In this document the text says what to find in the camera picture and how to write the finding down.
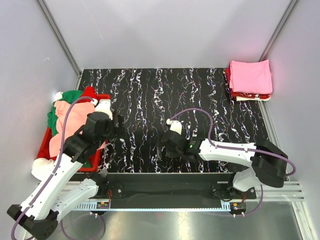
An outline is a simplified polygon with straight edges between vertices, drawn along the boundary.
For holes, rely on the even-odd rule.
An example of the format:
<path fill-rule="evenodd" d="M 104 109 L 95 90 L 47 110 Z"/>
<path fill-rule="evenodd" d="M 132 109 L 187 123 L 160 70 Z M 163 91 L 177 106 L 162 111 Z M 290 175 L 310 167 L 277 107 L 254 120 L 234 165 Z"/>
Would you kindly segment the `folded red white t shirt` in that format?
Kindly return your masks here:
<path fill-rule="evenodd" d="M 240 101 L 260 101 L 266 102 L 269 101 L 271 96 L 269 94 L 255 94 L 255 93 L 242 93 L 242 92 L 234 92 L 231 88 L 231 73 L 230 69 L 225 69 L 225 75 L 227 82 L 229 84 L 229 89 L 231 96 L 238 102 Z"/>

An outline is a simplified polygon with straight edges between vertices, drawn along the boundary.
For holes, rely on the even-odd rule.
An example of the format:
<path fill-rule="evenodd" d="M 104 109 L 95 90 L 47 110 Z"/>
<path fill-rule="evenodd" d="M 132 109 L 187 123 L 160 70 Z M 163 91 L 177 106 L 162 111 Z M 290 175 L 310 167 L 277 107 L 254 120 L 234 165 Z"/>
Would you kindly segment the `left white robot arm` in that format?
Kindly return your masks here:
<path fill-rule="evenodd" d="M 46 240 L 76 206 L 86 199 L 103 198 L 108 194 L 108 179 L 92 172 L 77 187 L 60 196 L 72 176 L 103 143 L 124 136 L 124 118 L 121 115 L 110 118 L 99 111 L 88 114 L 85 124 L 64 142 L 52 173 L 24 202 L 8 208 L 7 214 L 15 221 L 13 226 L 21 226 L 37 240 Z"/>

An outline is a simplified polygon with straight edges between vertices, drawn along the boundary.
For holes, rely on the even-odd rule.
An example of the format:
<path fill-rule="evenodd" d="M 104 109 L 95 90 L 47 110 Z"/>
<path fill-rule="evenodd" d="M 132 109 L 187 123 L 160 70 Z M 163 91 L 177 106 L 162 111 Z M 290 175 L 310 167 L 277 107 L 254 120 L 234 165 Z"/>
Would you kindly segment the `pink t shirt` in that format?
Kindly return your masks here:
<path fill-rule="evenodd" d="M 269 95 L 273 92 L 269 60 L 260 62 L 231 61 L 230 88 L 235 93 Z"/>

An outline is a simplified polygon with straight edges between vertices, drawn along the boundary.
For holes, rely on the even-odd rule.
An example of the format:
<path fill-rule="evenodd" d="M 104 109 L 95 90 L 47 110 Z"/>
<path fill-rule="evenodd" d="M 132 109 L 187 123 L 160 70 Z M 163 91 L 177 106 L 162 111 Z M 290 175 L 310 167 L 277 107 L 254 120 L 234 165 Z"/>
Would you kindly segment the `black marble pattern mat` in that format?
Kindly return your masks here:
<path fill-rule="evenodd" d="M 124 118 L 125 138 L 111 140 L 98 170 L 110 173 L 215 173 L 241 171 L 222 161 L 157 158 L 157 137 L 179 114 L 186 138 L 258 143 L 268 133 L 257 101 L 235 101 L 223 68 L 86 69 L 79 88 L 111 96 Z"/>

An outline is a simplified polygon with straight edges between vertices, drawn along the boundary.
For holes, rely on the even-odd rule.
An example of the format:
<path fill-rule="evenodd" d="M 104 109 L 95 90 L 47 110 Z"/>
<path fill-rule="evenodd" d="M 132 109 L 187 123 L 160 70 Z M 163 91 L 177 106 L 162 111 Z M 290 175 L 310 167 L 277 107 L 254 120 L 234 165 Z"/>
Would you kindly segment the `salmon t shirt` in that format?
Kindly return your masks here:
<path fill-rule="evenodd" d="M 63 130 L 64 140 L 72 136 L 82 125 L 86 123 L 87 115 L 95 111 L 95 106 L 91 102 L 76 103 L 67 118 L 66 126 L 64 121 L 66 114 L 71 104 L 66 101 L 56 101 L 54 104 L 55 115 L 57 116 L 56 130 L 57 134 L 52 136 L 49 141 L 49 156 L 50 158 L 57 157 L 60 153 Z"/>

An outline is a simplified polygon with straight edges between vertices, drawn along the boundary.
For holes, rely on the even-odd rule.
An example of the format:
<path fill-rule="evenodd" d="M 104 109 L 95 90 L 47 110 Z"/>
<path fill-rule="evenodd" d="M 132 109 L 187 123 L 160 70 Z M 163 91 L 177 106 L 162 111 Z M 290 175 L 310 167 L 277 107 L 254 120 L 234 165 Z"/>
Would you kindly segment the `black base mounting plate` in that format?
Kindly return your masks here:
<path fill-rule="evenodd" d="M 232 173 L 108 173 L 105 188 L 111 199 L 131 196 L 200 195 L 219 200 L 255 199 L 253 187 L 245 193 L 228 192 Z"/>

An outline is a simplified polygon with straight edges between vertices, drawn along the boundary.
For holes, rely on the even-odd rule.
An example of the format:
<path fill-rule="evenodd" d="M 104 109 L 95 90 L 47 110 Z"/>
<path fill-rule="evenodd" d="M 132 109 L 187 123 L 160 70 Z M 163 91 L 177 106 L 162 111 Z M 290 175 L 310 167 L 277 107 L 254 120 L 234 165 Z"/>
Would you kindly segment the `green t shirt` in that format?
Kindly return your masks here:
<path fill-rule="evenodd" d="M 80 95 L 83 93 L 81 90 L 70 90 L 66 92 L 58 92 L 53 100 L 52 107 L 50 112 L 48 112 L 47 117 L 47 126 L 49 129 L 51 129 L 52 137 L 55 136 L 58 131 L 56 129 L 56 122 L 58 120 L 58 117 L 56 116 L 56 108 L 55 103 L 56 101 L 66 101 L 69 104 L 72 104 L 75 100 L 80 98 Z"/>

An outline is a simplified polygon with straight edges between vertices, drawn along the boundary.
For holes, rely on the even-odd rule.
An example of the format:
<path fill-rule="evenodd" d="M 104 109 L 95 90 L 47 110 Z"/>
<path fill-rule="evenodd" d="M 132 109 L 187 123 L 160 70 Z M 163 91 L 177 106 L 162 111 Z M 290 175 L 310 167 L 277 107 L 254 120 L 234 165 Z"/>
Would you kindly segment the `red t shirt in bin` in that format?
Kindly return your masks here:
<path fill-rule="evenodd" d="M 93 102 L 94 105 L 96 105 L 96 102 L 98 101 L 95 88 L 92 86 L 87 86 L 83 93 L 79 96 L 79 98 L 82 98 L 78 103 L 86 103 L 86 102 Z"/>

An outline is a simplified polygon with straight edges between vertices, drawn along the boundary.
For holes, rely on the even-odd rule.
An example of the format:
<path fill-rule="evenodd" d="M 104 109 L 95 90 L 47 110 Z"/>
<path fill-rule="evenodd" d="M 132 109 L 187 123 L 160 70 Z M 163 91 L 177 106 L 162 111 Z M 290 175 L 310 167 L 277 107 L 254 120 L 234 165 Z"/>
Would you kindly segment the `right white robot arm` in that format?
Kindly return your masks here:
<path fill-rule="evenodd" d="M 222 161 L 244 166 L 232 175 L 226 187 L 228 195 L 239 198 L 249 189 L 267 185 L 282 188 L 286 179 L 287 156 L 269 140 L 257 143 L 227 143 L 203 137 L 186 139 L 167 130 L 157 137 L 159 157 L 181 158 L 189 162 Z"/>

